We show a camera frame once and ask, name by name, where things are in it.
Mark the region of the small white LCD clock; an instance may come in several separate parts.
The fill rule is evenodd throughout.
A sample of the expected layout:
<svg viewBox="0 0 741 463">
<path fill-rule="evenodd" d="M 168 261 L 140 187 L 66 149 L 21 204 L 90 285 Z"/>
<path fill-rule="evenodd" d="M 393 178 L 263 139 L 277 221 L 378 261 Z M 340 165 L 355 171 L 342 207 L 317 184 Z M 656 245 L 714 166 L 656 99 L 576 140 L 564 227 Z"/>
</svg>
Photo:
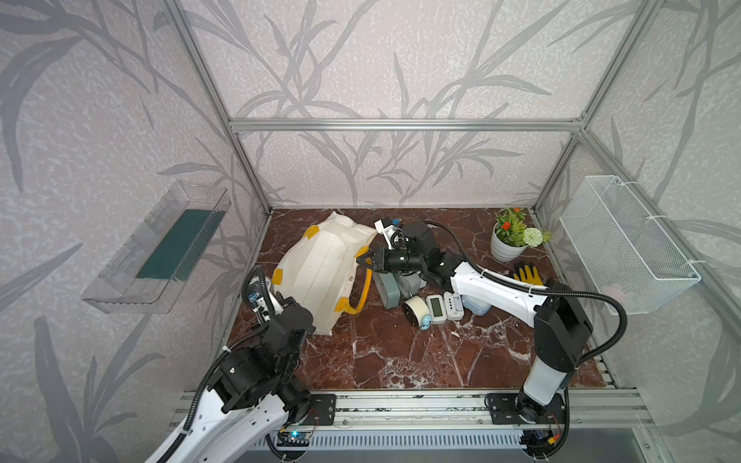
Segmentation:
<svg viewBox="0 0 741 463">
<path fill-rule="evenodd" d="M 447 316 L 447 320 L 459 321 L 463 319 L 465 310 L 462 305 L 461 298 L 458 294 L 452 292 L 444 293 L 444 309 Z"/>
</svg>

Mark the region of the white canvas tote bag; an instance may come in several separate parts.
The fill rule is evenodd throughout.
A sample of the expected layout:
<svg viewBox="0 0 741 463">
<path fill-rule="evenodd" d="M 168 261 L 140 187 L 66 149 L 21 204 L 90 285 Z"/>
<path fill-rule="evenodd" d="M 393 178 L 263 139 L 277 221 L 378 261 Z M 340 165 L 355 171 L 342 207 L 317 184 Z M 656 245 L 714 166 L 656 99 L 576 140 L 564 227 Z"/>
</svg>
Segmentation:
<svg viewBox="0 0 741 463">
<path fill-rule="evenodd" d="M 350 309 L 358 256 L 368 252 L 376 230 L 337 212 L 312 225 L 283 256 L 271 289 L 293 298 L 314 318 L 315 333 L 330 336 Z"/>
</svg>

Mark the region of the grey blue square clock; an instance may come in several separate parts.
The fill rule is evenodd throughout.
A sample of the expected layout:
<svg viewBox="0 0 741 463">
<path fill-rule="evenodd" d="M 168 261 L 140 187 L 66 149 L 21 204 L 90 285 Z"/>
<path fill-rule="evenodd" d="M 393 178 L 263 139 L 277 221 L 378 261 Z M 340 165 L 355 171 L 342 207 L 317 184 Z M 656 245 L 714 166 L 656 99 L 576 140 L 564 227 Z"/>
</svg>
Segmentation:
<svg viewBox="0 0 741 463">
<path fill-rule="evenodd" d="M 426 286 L 426 281 L 421 278 L 419 272 L 397 275 L 396 281 L 404 299 L 416 296 Z"/>
</svg>

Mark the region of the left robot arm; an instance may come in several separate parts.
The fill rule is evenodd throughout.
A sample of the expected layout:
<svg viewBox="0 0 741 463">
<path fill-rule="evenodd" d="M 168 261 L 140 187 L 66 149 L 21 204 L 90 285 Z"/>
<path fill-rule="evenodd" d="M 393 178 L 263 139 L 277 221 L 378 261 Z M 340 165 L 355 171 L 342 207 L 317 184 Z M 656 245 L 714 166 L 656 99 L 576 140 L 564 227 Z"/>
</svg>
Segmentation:
<svg viewBox="0 0 741 463">
<path fill-rule="evenodd" d="M 240 293 L 256 326 L 223 347 L 185 418 L 150 461 L 235 462 L 260 439 L 308 415 L 311 394 L 295 372 L 315 331 L 313 315 L 293 298 L 274 295 L 259 265 L 249 271 Z"/>
</svg>

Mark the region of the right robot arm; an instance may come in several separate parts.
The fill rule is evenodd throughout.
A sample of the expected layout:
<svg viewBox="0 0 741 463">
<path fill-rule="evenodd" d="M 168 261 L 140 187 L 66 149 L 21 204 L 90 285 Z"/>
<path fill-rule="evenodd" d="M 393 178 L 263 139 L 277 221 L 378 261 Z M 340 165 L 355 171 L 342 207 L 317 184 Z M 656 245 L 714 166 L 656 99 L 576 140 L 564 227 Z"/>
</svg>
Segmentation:
<svg viewBox="0 0 741 463">
<path fill-rule="evenodd" d="M 520 415 L 534 421 L 546 414 L 554 397 L 567 389 L 582 364 L 623 338 L 627 312 L 616 299 L 602 293 L 575 291 L 562 284 L 524 283 L 478 266 L 462 249 L 445 252 L 434 236 L 438 226 L 432 221 L 403 225 L 383 218 L 377 221 L 376 229 L 384 244 L 358 255 L 357 264 L 376 273 L 417 273 L 438 289 L 478 299 L 533 328 L 536 360 L 515 407 Z M 619 316 L 615 333 L 594 349 L 587 347 L 594 328 L 580 303 L 583 299 L 608 304 Z"/>
</svg>

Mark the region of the blue twin bell alarm clock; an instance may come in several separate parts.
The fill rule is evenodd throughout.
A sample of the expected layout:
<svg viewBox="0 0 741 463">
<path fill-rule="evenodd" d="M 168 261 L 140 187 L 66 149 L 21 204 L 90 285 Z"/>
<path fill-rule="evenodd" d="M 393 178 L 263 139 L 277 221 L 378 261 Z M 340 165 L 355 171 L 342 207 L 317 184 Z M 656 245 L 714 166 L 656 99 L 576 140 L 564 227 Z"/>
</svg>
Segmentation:
<svg viewBox="0 0 741 463">
<path fill-rule="evenodd" d="M 403 313 L 409 323 L 420 330 L 430 329 L 432 317 L 426 301 L 420 296 L 414 296 L 403 302 Z"/>
</svg>

